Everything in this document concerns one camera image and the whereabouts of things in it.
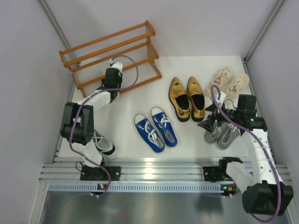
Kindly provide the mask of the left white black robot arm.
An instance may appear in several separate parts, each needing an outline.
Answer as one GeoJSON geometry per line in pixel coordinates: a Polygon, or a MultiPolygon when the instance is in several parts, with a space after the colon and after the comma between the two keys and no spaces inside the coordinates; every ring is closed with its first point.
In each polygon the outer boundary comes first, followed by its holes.
{"type": "Polygon", "coordinates": [[[61,136],[69,142],[71,150],[84,159],[81,168],[82,181],[110,181],[105,159],[114,158],[117,150],[114,144],[94,129],[94,112],[110,104],[119,95],[122,70],[111,67],[93,94],[76,103],[68,102],[64,107],[61,136]]]}

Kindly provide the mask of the black white sneaker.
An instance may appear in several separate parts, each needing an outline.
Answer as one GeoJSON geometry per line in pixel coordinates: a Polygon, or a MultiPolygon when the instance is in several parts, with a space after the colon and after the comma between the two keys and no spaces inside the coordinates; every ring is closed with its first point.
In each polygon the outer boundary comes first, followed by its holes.
{"type": "Polygon", "coordinates": [[[116,149],[115,145],[96,130],[93,133],[93,142],[96,146],[96,149],[104,159],[111,160],[117,156],[118,150],[116,149]]]}

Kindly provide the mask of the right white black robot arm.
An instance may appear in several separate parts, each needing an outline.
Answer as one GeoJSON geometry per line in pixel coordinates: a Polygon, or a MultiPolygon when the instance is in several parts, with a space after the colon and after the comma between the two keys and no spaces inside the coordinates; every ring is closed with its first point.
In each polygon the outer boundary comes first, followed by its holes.
{"type": "Polygon", "coordinates": [[[265,120],[256,116],[256,97],[239,95],[236,109],[225,108],[224,98],[223,92],[213,97],[213,104],[206,109],[211,115],[198,125],[209,133],[222,124],[235,128],[246,145],[252,172],[247,171],[240,158],[223,157],[218,166],[203,168],[205,181],[233,181],[236,187],[223,187],[223,195],[234,194],[239,189],[246,213],[281,216],[291,202],[294,191],[292,186],[284,184],[276,170],[265,120]]]}

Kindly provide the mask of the gold loafer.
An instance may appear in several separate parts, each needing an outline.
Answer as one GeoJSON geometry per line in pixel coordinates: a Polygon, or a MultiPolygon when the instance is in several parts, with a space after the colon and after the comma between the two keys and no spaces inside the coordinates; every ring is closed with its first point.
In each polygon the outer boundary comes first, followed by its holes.
{"type": "Polygon", "coordinates": [[[206,114],[204,92],[195,77],[190,77],[187,84],[187,94],[189,96],[192,109],[191,118],[195,122],[201,122],[206,114]]]}
{"type": "Polygon", "coordinates": [[[178,77],[172,79],[168,97],[177,119],[180,122],[187,122],[191,115],[191,106],[187,92],[178,77]]]}

